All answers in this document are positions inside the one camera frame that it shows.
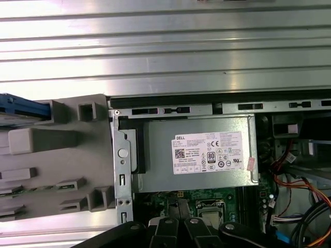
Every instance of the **80 plus certification logo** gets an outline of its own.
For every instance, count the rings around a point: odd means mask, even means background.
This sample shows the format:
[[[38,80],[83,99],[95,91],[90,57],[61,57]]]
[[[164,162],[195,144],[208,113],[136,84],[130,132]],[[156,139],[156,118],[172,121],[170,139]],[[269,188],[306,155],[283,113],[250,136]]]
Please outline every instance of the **80 plus certification logo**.
[[[216,163],[216,155],[214,152],[207,152],[207,161],[208,164]]]

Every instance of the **aluminum panel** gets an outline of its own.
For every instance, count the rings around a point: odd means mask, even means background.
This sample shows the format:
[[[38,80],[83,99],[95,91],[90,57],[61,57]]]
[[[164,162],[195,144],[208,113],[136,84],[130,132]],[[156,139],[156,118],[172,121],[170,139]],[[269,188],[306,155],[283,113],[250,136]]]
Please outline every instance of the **aluminum panel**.
[[[0,92],[41,100],[330,88],[330,7],[0,1]]]

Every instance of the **qr code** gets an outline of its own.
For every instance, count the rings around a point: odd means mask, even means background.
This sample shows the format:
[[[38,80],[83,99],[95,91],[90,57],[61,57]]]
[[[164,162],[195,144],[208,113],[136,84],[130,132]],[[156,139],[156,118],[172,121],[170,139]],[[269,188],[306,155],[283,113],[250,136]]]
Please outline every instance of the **qr code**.
[[[185,149],[175,149],[175,158],[184,159],[185,158]]]

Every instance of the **power supply label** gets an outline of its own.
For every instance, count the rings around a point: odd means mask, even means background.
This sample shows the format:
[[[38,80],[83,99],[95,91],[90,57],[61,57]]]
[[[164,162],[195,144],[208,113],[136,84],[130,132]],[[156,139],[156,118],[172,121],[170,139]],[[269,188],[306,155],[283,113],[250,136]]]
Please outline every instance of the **power supply label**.
[[[171,146],[174,174],[245,168],[241,132],[176,135]]]

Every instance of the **red sticker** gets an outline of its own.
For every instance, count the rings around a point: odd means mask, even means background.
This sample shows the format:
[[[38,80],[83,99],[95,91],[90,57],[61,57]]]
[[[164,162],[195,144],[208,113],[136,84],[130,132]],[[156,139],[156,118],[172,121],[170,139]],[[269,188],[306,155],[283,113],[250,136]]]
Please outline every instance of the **red sticker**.
[[[255,166],[255,158],[250,157],[248,159],[247,170],[249,172],[252,172],[254,170],[254,166]]]

